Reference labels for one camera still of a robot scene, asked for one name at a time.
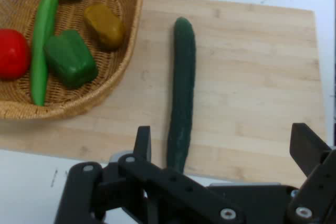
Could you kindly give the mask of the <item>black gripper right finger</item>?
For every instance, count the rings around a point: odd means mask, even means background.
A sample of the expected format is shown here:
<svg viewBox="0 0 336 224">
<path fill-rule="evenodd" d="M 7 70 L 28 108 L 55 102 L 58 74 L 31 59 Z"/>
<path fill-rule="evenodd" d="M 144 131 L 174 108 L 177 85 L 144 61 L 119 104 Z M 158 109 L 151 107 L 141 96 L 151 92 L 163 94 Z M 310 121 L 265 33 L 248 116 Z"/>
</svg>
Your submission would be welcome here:
<svg viewBox="0 0 336 224">
<path fill-rule="evenodd" d="M 304 123 L 291 129 L 290 155 L 306 175 L 287 208 L 291 223 L 335 223 L 335 150 Z"/>
</svg>

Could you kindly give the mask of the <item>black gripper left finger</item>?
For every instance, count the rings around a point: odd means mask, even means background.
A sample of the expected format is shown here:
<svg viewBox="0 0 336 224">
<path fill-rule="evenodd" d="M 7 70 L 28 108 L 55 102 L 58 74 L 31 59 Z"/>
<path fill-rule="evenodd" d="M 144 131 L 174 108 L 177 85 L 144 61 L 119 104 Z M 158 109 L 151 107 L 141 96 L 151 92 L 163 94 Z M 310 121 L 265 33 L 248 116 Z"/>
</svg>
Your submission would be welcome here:
<svg viewBox="0 0 336 224">
<path fill-rule="evenodd" d="M 151 162 L 149 126 L 138 128 L 134 150 L 107 166 L 74 165 L 55 223 L 103 223 L 121 208 L 138 223 L 243 223 L 232 202 L 172 169 Z"/>
</svg>

